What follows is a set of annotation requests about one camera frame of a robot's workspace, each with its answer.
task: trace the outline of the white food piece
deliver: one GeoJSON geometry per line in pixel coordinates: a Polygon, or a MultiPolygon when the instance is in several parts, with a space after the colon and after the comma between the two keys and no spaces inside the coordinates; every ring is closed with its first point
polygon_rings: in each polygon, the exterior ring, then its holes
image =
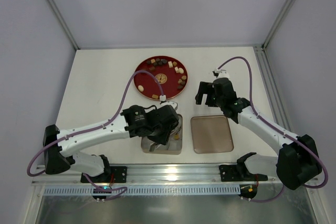
{"type": "Polygon", "coordinates": [[[138,90],[139,90],[140,92],[143,92],[143,91],[144,91],[143,86],[139,85],[139,86],[138,86],[138,90]]]}

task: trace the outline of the white table surface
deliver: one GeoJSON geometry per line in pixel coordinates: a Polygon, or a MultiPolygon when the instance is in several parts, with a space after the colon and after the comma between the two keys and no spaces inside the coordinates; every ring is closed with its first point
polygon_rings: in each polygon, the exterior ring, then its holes
{"type": "MultiPolygon", "coordinates": [[[[190,119],[194,116],[222,114],[219,108],[195,104],[194,98],[199,82],[212,82],[214,80],[212,71],[231,57],[247,58],[253,72],[254,103],[260,111],[272,118],[252,47],[78,50],[56,125],[60,129],[70,129],[110,118],[117,110],[125,85],[137,65],[142,60],[157,55],[167,55],[178,59],[188,71],[188,83],[185,90],[173,99],[178,103],[177,112],[183,117],[181,154],[146,154],[141,150],[139,137],[103,143],[85,149],[84,152],[104,154],[110,163],[119,164],[230,163],[248,152],[275,156],[275,152],[259,137],[232,120],[229,120],[234,142],[232,152],[196,154],[193,149],[190,119]]],[[[230,80],[237,96],[248,99],[249,80],[245,63],[242,60],[234,60],[224,69],[230,74],[230,80]]],[[[140,95],[132,83],[123,109],[134,104],[149,106],[158,103],[140,95]]]]}

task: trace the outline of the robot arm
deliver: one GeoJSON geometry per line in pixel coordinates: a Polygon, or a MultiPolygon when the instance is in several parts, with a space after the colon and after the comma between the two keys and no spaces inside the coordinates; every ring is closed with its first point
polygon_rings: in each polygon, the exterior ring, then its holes
{"type": "Polygon", "coordinates": [[[109,125],[106,125],[108,120],[69,130],[59,130],[55,125],[50,125],[45,130],[44,146],[57,138],[64,137],[65,140],[45,151],[46,174],[75,170],[90,177],[109,177],[110,164],[104,155],[92,156],[81,150],[135,136],[146,136],[155,144],[166,145],[170,132],[179,122],[176,109],[175,102],[163,102],[158,109],[155,107],[150,111],[147,111],[149,108],[133,105],[123,110],[109,125]],[[73,132],[81,134],[70,136],[73,132]]]}
{"type": "Polygon", "coordinates": [[[256,153],[245,155],[242,158],[248,173],[279,177],[286,187],[295,190],[322,172],[320,164],[307,151],[285,137],[287,135],[296,138],[318,155],[315,142],[310,136],[299,137],[272,120],[267,120],[282,131],[282,134],[278,133],[260,120],[260,116],[262,118],[265,116],[258,111],[256,115],[247,99],[237,97],[225,70],[216,69],[214,75],[217,77],[214,82],[200,83],[195,97],[196,104],[201,104],[203,95],[206,94],[206,105],[219,107],[227,118],[254,132],[278,155],[278,157],[260,156],[256,153]]]}

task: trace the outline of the white wall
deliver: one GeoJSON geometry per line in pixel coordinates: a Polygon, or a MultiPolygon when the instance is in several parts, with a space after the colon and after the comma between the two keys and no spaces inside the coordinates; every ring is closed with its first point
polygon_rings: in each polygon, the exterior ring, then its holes
{"type": "Polygon", "coordinates": [[[262,44],[285,0],[55,0],[82,49],[262,44]]]}
{"type": "Polygon", "coordinates": [[[336,0],[296,0],[268,48],[288,114],[299,134],[311,135],[336,191],[336,0]]]}
{"type": "Polygon", "coordinates": [[[18,223],[26,167],[56,121],[74,55],[45,0],[0,0],[1,223],[18,223]]]}

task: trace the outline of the purple cable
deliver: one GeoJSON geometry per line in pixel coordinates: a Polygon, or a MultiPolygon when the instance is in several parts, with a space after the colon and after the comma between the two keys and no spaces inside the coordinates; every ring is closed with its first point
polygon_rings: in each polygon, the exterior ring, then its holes
{"type": "Polygon", "coordinates": [[[114,188],[114,189],[103,189],[103,188],[97,186],[95,183],[93,183],[92,180],[90,179],[89,175],[87,175],[87,174],[85,174],[85,173],[83,173],[83,175],[84,175],[84,177],[88,180],[88,182],[89,182],[91,185],[93,185],[94,188],[97,189],[98,191],[102,191],[102,192],[105,192],[105,193],[111,193],[111,192],[113,192],[113,191],[120,191],[120,190],[123,190],[123,189],[124,189],[124,191],[122,191],[121,193],[119,193],[119,194],[117,194],[117,195],[114,195],[114,196],[112,196],[112,197],[110,197],[110,198],[108,198],[108,199],[106,199],[106,200],[116,199],[116,198],[118,198],[120,195],[122,195],[124,192],[127,191],[127,187],[125,187],[125,186],[118,187],[118,188],[114,188]]]}
{"type": "MultiPolygon", "coordinates": [[[[87,129],[87,130],[82,130],[82,131],[78,131],[78,132],[73,132],[73,133],[67,135],[66,137],[72,137],[72,136],[77,136],[77,135],[80,135],[80,134],[83,134],[83,133],[88,133],[88,132],[96,131],[96,130],[99,130],[99,129],[101,129],[101,128],[107,126],[107,125],[109,125],[110,123],[112,123],[112,122],[114,121],[114,119],[116,119],[116,117],[119,115],[119,113],[120,113],[120,111],[121,111],[121,108],[122,108],[122,106],[123,106],[123,104],[124,104],[124,101],[125,101],[125,98],[126,98],[126,94],[127,94],[128,88],[129,88],[129,86],[130,86],[130,84],[131,84],[131,82],[132,82],[134,76],[136,76],[138,73],[145,73],[145,74],[148,74],[150,77],[152,77],[152,78],[154,79],[154,81],[158,84],[158,86],[159,86],[159,88],[160,88],[160,93],[161,93],[161,95],[164,95],[163,90],[162,90],[162,87],[161,87],[159,81],[155,78],[154,75],[152,75],[151,73],[149,73],[149,72],[147,72],[147,71],[144,71],[144,70],[136,71],[136,72],[131,76],[130,80],[128,81],[128,83],[127,83],[127,85],[126,85],[126,88],[125,88],[125,91],[124,91],[124,94],[122,95],[122,99],[121,99],[119,108],[117,109],[116,113],[114,114],[114,116],[113,116],[110,120],[108,120],[104,125],[99,125],[99,126],[96,126],[96,127],[90,128],[90,129],[87,129]]],[[[35,174],[31,173],[31,172],[30,172],[30,169],[32,168],[33,163],[35,162],[35,160],[37,159],[37,157],[38,157],[39,155],[41,155],[45,150],[49,149],[51,146],[53,146],[53,145],[55,145],[55,144],[57,144],[57,143],[59,143],[59,142],[65,140],[65,139],[66,139],[65,137],[61,137],[60,139],[51,142],[50,144],[44,146],[40,151],[38,151],[38,153],[36,153],[36,155],[31,159],[31,161],[30,161],[29,164],[28,164],[28,167],[27,167],[27,175],[28,175],[29,177],[36,177],[36,176],[41,175],[42,173],[44,173],[45,170],[42,170],[41,172],[39,172],[39,173],[35,173],[35,174]]]]}
{"type": "Polygon", "coordinates": [[[255,203],[267,203],[267,202],[271,202],[271,201],[276,200],[277,198],[279,198],[284,191],[285,191],[285,186],[282,185],[281,191],[278,193],[277,196],[275,196],[273,198],[270,198],[270,199],[250,199],[249,200],[248,198],[243,197],[243,199],[247,200],[247,201],[255,202],[255,203]]]}
{"type": "MultiPolygon", "coordinates": [[[[237,57],[233,57],[227,61],[225,61],[222,65],[220,65],[219,69],[224,66],[225,64],[227,64],[228,62],[232,61],[232,60],[235,60],[235,59],[241,59],[243,60],[246,65],[247,65],[247,68],[248,68],[248,73],[249,73],[249,78],[250,78],[250,92],[249,92],[249,98],[250,98],[250,104],[251,104],[251,108],[253,110],[253,112],[258,115],[258,112],[257,110],[255,109],[254,107],[254,104],[253,104],[253,100],[252,100],[252,71],[251,71],[251,66],[250,64],[248,63],[247,59],[245,59],[244,57],[241,57],[241,56],[237,56],[237,57]]],[[[278,129],[277,127],[273,126],[272,124],[270,124],[266,119],[264,119],[262,116],[258,116],[258,118],[260,120],[262,120],[267,126],[271,127],[273,130],[275,130],[276,132],[282,134],[282,130],[278,129]]],[[[324,163],[322,162],[322,160],[314,153],[312,152],[309,148],[307,148],[305,145],[303,145],[301,142],[299,142],[297,139],[295,139],[294,137],[291,137],[289,136],[288,134],[285,134],[284,137],[292,140],[293,142],[295,142],[296,144],[300,145],[304,150],[306,150],[322,167],[322,170],[324,172],[324,181],[320,184],[320,185],[317,185],[317,186],[309,186],[309,185],[304,185],[305,187],[307,188],[312,188],[312,189],[318,189],[318,188],[322,188],[323,186],[325,186],[328,182],[328,179],[329,179],[329,175],[328,175],[328,171],[327,171],[327,168],[326,166],[324,165],[324,163]]]]}

